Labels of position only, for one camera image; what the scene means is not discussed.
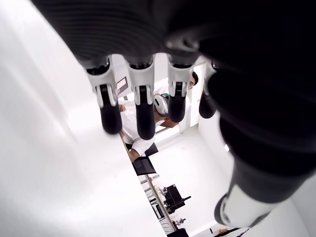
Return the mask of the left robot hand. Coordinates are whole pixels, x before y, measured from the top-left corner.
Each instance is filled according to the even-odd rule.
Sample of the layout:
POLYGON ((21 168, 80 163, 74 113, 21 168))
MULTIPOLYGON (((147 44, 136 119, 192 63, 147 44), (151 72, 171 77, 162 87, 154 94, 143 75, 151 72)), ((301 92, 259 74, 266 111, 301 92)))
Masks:
POLYGON ((234 157, 215 219, 254 227, 316 172, 316 9, 311 0, 36 0, 85 69, 102 126, 122 129, 110 57, 124 57, 141 138, 154 136, 154 55, 168 57, 169 117, 185 114, 199 56, 199 112, 220 114, 234 157))

